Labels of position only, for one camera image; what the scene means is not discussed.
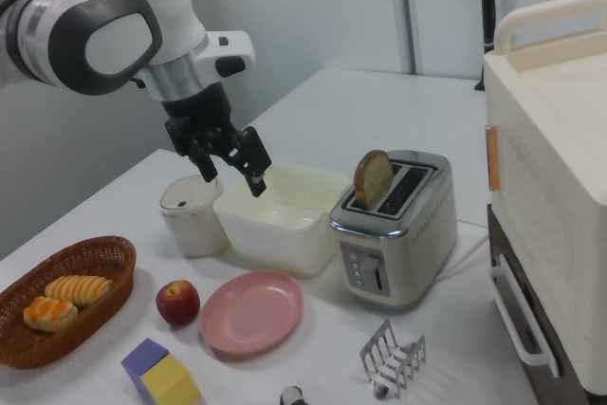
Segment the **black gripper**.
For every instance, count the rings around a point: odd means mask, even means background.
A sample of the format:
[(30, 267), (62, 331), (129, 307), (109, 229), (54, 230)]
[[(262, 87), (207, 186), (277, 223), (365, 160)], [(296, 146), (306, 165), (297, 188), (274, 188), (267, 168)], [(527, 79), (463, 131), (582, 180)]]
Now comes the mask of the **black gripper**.
[(264, 177), (271, 165), (267, 149), (252, 126), (242, 131), (234, 127), (231, 104), (222, 83), (213, 83), (186, 99), (163, 101), (161, 105), (168, 115), (165, 127), (175, 151), (188, 156), (206, 182), (217, 177), (211, 154), (229, 157), (229, 165), (245, 178), (254, 197), (266, 190)]

